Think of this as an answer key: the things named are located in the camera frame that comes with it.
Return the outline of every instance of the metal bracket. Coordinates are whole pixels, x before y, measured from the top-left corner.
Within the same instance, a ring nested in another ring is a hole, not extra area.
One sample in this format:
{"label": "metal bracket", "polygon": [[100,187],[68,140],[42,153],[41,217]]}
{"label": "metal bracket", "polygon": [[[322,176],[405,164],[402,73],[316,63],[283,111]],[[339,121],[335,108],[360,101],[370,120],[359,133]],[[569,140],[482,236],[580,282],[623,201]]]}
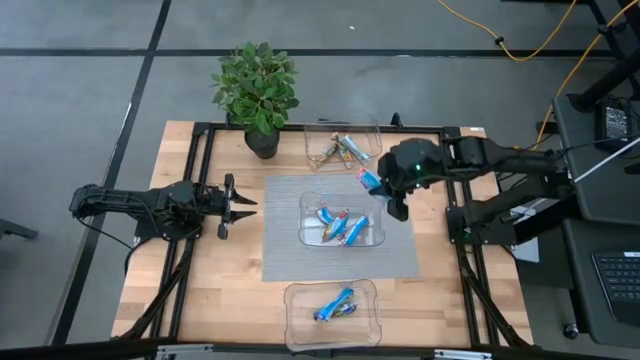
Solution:
{"label": "metal bracket", "polygon": [[443,360],[491,360],[491,354],[474,351],[435,350],[434,359]]}
{"label": "metal bracket", "polygon": [[402,129],[404,125],[402,125],[402,120],[400,119],[400,114],[393,113],[391,117],[391,126],[395,126],[396,129]]}
{"label": "metal bracket", "polygon": [[442,128],[442,132],[445,133],[448,137],[456,138],[462,136],[460,134],[460,127],[458,126],[444,126]]}
{"label": "metal bracket", "polygon": [[210,123],[198,122],[193,125],[193,132],[191,135],[200,136],[209,130]]}
{"label": "metal bracket", "polygon": [[158,346],[158,355],[165,357],[169,355],[192,354],[213,352],[213,344],[183,344],[183,345],[163,345]]}

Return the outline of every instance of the yellow cable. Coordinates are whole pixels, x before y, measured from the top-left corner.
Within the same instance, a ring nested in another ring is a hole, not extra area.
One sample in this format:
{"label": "yellow cable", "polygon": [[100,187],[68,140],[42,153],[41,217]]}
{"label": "yellow cable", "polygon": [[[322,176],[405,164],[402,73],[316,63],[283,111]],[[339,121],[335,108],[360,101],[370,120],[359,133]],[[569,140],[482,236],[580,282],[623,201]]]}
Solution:
{"label": "yellow cable", "polygon": [[[493,36],[494,39],[498,39],[499,36],[496,35],[495,32],[493,32],[491,29],[489,29],[488,27],[475,22],[471,19],[469,19],[468,17],[461,15],[459,13],[457,13],[455,10],[453,10],[451,7],[449,7],[449,5],[445,4],[444,1],[442,0],[438,0],[438,2],[440,3],[440,5],[444,6],[445,9],[449,10],[450,13],[452,13],[453,15],[459,17],[460,19],[468,22],[469,24],[475,25],[477,27],[479,27],[480,29],[488,32],[489,34],[491,34],[491,36]],[[558,33],[558,30],[560,30],[560,28],[562,27],[562,25],[564,25],[564,23],[567,21],[567,18],[569,17],[569,14],[571,14],[571,10],[573,10],[573,7],[576,5],[576,3],[578,2],[578,0],[573,0],[573,2],[571,2],[571,5],[569,6],[569,8],[567,9],[567,12],[564,13],[564,16],[562,17],[562,19],[560,20],[560,22],[558,23],[558,25],[556,26],[556,28],[553,30],[553,32],[551,32],[551,35],[549,35],[549,37],[547,38],[547,40],[545,40],[542,43],[542,46],[540,46],[540,48],[538,48],[538,50],[534,51],[533,53],[531,53],[531,55],[529,56],[525,56],[523,58],[517,58],[515,56],[513,56],[510,52],[509,49],[507,49],[507,47],[504,45],[504,41],[500,42],[500,47],[502,48],[502,50],[507,54],[507,56],[509,57],[509,59],[513,60],[513,61],[517,61],[517,62],[523,62],[523,61],[527,61],[527,60],[531,60],[533,59],[536,55],[538,55],[538,53],[540,51],[542,51],[542,49],[544,49],[547,44],[549,44],[549,42],[556,36],[556,34]]]}
{"label": "yellow cable", "polygon": [[[625,11],[627,11],[629,8],[631,8],[632,6],[636,5],[638,3],[638,1],[640,0],[633,0],[632,2],[630,2],[627,6],[625,6],[622,10],[620,10],[619,13],[616,14],[616,16],[614,16],[608,23],[607,23],[607,27],[610,27],[611,25],[613,25],[614,22],[616,22],[616,20],[618,20],[618,18],[620,16],[622,16],[622,14],[624,14]],[[571,70],[571,72],[569,73],[569,75],[567,75],[567,77],[564,79],[564,81],[562,82],[562,85],[560,85],[560,88],[558,89],[558,91],[556,92],[556,96],[560,96],[560,94],[562,93],[562,91],[564,90],[565,86],[567,86],[567,84],[569,83],[569,80],[571,80],[571,78],[573,77],[573,75],[576,73],[576,71],[578,71],[578,68],[580,67],[580,65],[582,65],[582,63],[584,62],[584,60],[587,58],[587,55],[589,54],[589,52],[591,51],[591,49],[593,49],[594,46],[596,46],[596,44],[598,43],[598,41],[600,41],[600,38],[602,38],[602,35],[598,34],[598,36],[595,37],[595,39],[593,39],[593,41],[591,42],[591,45],[589,45],[589,47],[587,48],[587,50],[584,51],[584,54],[582,54],[582,57],[580,58],[580,60],[578,61],[578,63],[576,64],[576,66],[573,67],[573,69]],[[540,132],[538,133],[538,139],[536,140],[536,146],[534,146],[532,148],[532,150],[535,150],[538,148],[538,144],[540,143],[540,141],[542,140],[542,135],[544,134],[544,128],[547,126],[547,122],[549,121],[549,117],[551,116],[551,111],[552,111],[553,106],[549,105],[549,109],[547,110],[547,114],[544,117],[544,121],[542,122],[542,126],[540,127]]]}

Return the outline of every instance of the white cable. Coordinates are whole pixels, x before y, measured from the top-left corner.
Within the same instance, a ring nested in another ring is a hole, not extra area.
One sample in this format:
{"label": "white cable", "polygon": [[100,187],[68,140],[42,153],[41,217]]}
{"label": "white cable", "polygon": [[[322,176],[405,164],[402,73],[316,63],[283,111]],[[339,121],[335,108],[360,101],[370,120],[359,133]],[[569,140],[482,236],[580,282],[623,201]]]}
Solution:
{"label": "white cable", "polygon": [[578,176],[573,183],[577,184],[579,183],[582,179],[586,178],[587,176],[591,175],[591,173],[593,173],[594,171],[598,170],[600,167],[602,167],[602,165],[608,163],[609,161],[611,161],[613,158],[615,158],[616,156],[622,154],[623,152],[627,151],[627,149],[631,148],[633,145],[640,143],[640,138],[635,139],[634,141],[632,141],[630,144],[627,144],[627,146],[623,147],[622,149],[614,152],[613,154],[609,155],[609,157],[607,157],[606,159],[600,161],[599,163],[595,164],[591,169],[587,170],[587,172],[585,172],[584,174]]}
{"label": "white cable", "polygon": [[[579,181],[581,181],[582,179],[584,179],[587,176],[591,175],[591,173],[593,173],[594,171],[598,170],[604,164],[608,163],[613,158],[615,158],[616,156],[618,156],[618,155],[622,154],[623,152],[627,151],[627,149],[629,149],[630,147],[632,147],[633,145],[635,145],[635,144],[637,144],[639,142],[640,142],[640,138],[637,138],[633,142],[631,142],[630,144],[627,144],[622,149],[620,149],[620,150],[616,151],[615,153],[609,155],[609,157],[607,157],[606,159],[604,159],[604,160],[600,161],[599,163],[595,164],[591,169],[587,170],[584,174],[578,176],[573,183],[577,184]],[[528,215],[529,214],[529,210],[531,210],[534,207],[542,204],[545,201],[547,201],[547,199],[540,199],[540,200],[536,201],[535,203],[531,204],[525,211],[523,211],[523,214],[527,214]]]}

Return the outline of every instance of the wrapped candy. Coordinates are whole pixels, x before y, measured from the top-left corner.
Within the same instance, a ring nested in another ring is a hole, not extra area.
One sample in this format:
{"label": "wrapped candy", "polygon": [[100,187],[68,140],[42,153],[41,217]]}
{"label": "wrapped candy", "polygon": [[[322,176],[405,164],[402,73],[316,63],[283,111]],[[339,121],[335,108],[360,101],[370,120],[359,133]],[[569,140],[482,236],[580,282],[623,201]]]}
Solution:
{"label": "wrapped candy", "polygon": [[354,302],[345,302],[340,304],[331,317],[343,317],[353,314],[358,309],[358,305]]}
{"label": "wrapped candy", "polygon": [[369,159],[371,159],[371,156],[367,153],[365,153],[364,151],[358,149],[358,146],[356,145],[356,143],[351,139],[351,136],[349,136],[349,134],[345,135],[341,140],[340,143],[342,143],[351,153],[353,153],[353,155],[356,156],[356,158],[358,159],[358,161],[363,165],[366,166],[369,163]]}
{"label": "wrapped candy", "polygon": [[364,188],[367,190],[377,189],[382,186],[382,183],[380,182],[380,180],[378,180],[378,177],[373,172],[365,168],[360,169],[360,172],[356,177],[358,178],[362,186],[364,186]]}
{"label": "wrapped candy", "polygon": [[355,155],[353,155],[342,143],[336,142],[336,145],[338,146],[338,152],[340,153],[344,166],[347,169],[352,169],[356,166]]}
{"label": "wrapped candy", "polygon": [[352,246],[356,239],[358,238],[358,234],[360,231],[365,228],[369,224],[369,218],[366,216],[361,216],[351,227],[347,230],[346,235],[342,239],[342,244],[344,246]]}
{"label": "wrapped candy", "polygon": [[313,313],[313,319],[315,321],[329,321],[334,317],[334,314],[335,316],[345,316],[353,313],[356,306],[354,303],[347,301],[353,297],[353,294],[354,291],[351,288],[342,289],[337,299]]}
{"label": "wrapped candy", "polygon": [[329,241],[336,237],[338,234],[344,233],[344,230],[347,226],[347,220],[349,219],[349,210],[343,210],[340,214],[331,221],[324,229],[324,234],[322,235],[323,241]]}
{"label": "wrapped candy", "polygon": [[338,150],[338,144],[334,142],[333,144],[331,144],[331,146],[324,149],[322,154],[316,156],[314,160],[316,163],[319,163],[318,167],[320,166],[320,164],[327,161],[331,157],[331,155],[335,154],[337,150]]}
{"label": "wrapped candy", "polygon": [[333,216],[331,216],[331,213],[326,206],[318,209],[318,211],[316,211],[316,214],[318,215],[318,219],[320,219],[320,221],[322,221],[322,223],[325,225],[329,225],[333,221]]}

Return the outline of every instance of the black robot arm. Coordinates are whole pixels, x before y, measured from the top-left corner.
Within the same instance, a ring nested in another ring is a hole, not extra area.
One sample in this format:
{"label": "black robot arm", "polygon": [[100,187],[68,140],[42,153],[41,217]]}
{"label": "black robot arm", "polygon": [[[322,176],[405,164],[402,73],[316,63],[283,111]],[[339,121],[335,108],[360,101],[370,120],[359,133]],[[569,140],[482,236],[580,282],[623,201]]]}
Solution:
{"label": "black robot arm", "polygon": [[558,152],[502,147],[474,136],[444,139],[443,145],[426,139],[407,139],[380,158],[378,175],[383,186],[370,193],[390,197],[387,204],[390,215],[406,221],[409,209],[404,199],[416,189],[428,188],[442,180],[469,181],[492,171],[528,177],[523,187],[505,191],[488,201],[465,204],[468,225],[492,221],[496,214],[536,197],[560,197],[571,191],[566,170],[558,165],[561,158]]}
{"label": "black robot arm", "polygon": [[225,187],[179,181],[148,191],[109,190],[86,185],[75,191],[69,210],[83,219],[107,212],[125,213],[138,221],[135,235],[142,239],[162,237],[179,240],[200,235],[206,215],[221,217],[218,237],[226,239],[228,225],[255,214],[255,211],[233,211],[230,203],[255,205],[234,188],[232,174],[225,175]]}

